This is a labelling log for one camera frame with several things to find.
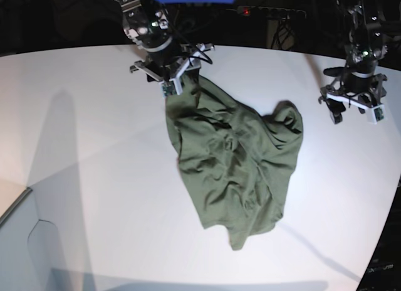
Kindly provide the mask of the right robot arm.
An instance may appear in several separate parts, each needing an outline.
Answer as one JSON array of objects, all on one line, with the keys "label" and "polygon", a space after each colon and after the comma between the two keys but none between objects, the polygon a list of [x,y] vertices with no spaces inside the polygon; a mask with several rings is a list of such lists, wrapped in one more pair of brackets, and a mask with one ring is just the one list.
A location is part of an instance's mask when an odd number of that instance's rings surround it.
[{"label": "right robot arm", "polygon": [[156,0],[114,0],[123,14],[123,31],[137,48],[146,51],[146,59],[136,61],[130,72],[142,71],[148,82],[157,82],[165,97],[180,95],[182,75],[199,75],[201,63],[212,64],[206,55],[211,43],[190,43],[173,25],[167,8]]}]

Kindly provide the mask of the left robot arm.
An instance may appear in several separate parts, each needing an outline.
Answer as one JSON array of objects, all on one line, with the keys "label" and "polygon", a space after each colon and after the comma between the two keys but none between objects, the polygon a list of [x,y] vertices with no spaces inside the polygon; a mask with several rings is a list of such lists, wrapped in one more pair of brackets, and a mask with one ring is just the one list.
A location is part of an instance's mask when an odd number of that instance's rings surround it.
[{"label": "left robot arm", "polygon": [[345,65],[326,68],[323,74],[334,80],[320,88],[319,103],[328,107],[333,123],[342,122],[342,113],[355,106],[370,123],[385,119],[382,98],[387,91],[383,83],[387,76],[376,74],[378,62],[386,55],[378,0],[339,0],[346,20]]}]

